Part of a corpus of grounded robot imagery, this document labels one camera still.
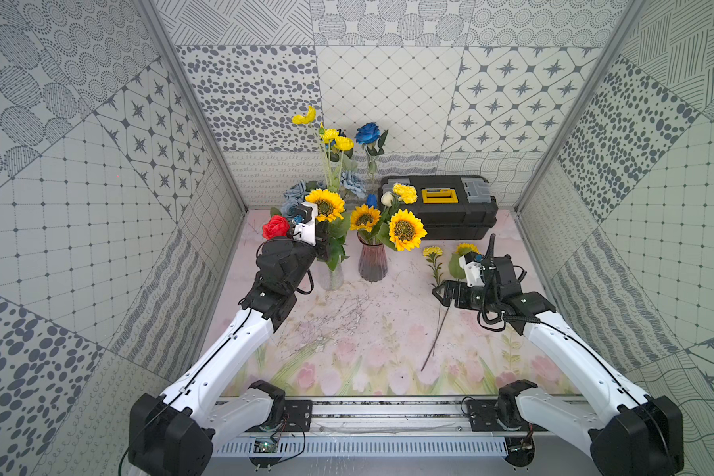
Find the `large yellow sunflower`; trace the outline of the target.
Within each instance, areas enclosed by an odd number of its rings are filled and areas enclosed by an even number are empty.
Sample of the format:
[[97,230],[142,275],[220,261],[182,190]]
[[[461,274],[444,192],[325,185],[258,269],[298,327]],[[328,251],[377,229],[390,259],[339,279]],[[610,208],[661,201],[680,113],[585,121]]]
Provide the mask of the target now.
[[330,271],[335,271],[347,258],[344,246],[349,230],[349,214],[345,201],[336,192],[316,188],[305,197],[305,202],[317,208],[315,214],[315,248],[317,259]]

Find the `yellow carnation flower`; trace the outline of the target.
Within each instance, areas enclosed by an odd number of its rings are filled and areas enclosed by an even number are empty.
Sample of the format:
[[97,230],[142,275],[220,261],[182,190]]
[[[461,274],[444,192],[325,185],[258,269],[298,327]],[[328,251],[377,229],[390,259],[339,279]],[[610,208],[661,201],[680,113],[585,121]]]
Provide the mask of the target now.
[[434,279],[434,285],[438,287],[443,282],[443,272],[441,258],[443,255],[443,250],[438,246],[430,246],[422,250],[422,255],[426,259],[428,267],[432,270],[432,279]]

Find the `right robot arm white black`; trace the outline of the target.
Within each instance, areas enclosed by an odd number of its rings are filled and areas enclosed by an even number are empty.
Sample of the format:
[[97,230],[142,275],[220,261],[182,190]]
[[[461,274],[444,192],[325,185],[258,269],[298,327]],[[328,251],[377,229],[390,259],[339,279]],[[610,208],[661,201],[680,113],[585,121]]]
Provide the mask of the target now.
[[668,397],[654,398],[593,350],[538,292],[522,289],[510,256],[469,252],[464,281],[432,293],[443,307],[475,311],[480,327],[512,327],[541,349],[579,390],[588,410],[553,397],[530,380],[501,387],[494,407],[504,430],[552,432],[589,456],[603,475],[674,475],[684,468],[683,416]]

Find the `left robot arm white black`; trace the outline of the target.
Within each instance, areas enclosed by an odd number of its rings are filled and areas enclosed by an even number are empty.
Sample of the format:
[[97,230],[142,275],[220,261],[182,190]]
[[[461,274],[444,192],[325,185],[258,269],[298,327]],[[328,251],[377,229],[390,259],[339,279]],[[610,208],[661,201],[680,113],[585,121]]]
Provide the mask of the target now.
[[323,251],[319,238],[277,237],[258,249],[253,287],[226,331],[160,395],[142,395],[129,416],[128,446],[120,459],[133,475],[200,475],[216,448],[256,426],[277,428],[285,392],[257,381],[240,397],[218,398],[256,350],[288,317]]

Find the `yellow sunflower with bud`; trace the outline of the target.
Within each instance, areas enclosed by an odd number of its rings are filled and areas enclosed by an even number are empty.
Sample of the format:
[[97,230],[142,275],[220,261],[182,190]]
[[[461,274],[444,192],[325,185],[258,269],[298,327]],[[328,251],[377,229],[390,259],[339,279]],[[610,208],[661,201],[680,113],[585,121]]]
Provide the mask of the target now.
[[438,345],[438,339],[440,339],[451,306],[456,305],[460,309],[475,309],[477,307],[479,299],[474,297],[473,288],[480,286],[480,279],[477,275],[480,258],[478,257],[479,250],[476,245],[471,243],[458,245],[448,263],[448,271],[452,279],[444,280],[440,263],[443,255],[442,249],[438,246],[430,246],[426,247],[422,253],[428,267],[432,270],[432,277],[434,278],[432,295],[440,303],[438,306],[436,334],[420,369],[424,371],[430,359],[436,354],[436,345]]

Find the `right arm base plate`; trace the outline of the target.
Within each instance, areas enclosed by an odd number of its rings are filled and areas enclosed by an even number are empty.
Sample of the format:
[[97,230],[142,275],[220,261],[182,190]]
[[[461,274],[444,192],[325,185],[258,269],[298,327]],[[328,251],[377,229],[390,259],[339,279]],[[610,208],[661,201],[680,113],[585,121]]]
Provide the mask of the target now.
[[460,402],[462,414],[468,419],[472,432],[507,432],[497,414],[497,401],[464,397]]

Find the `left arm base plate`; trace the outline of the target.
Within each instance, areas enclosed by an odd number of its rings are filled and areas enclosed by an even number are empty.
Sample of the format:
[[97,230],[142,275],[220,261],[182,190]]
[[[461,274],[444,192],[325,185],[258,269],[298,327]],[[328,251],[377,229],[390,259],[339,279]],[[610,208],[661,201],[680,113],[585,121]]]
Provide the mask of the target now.
[[311,428],[313,416],[312,400],[285,400],[273,402],[272,410],[261,426],[253,426],[251,432],[292,432],[303,430],[308,432]]

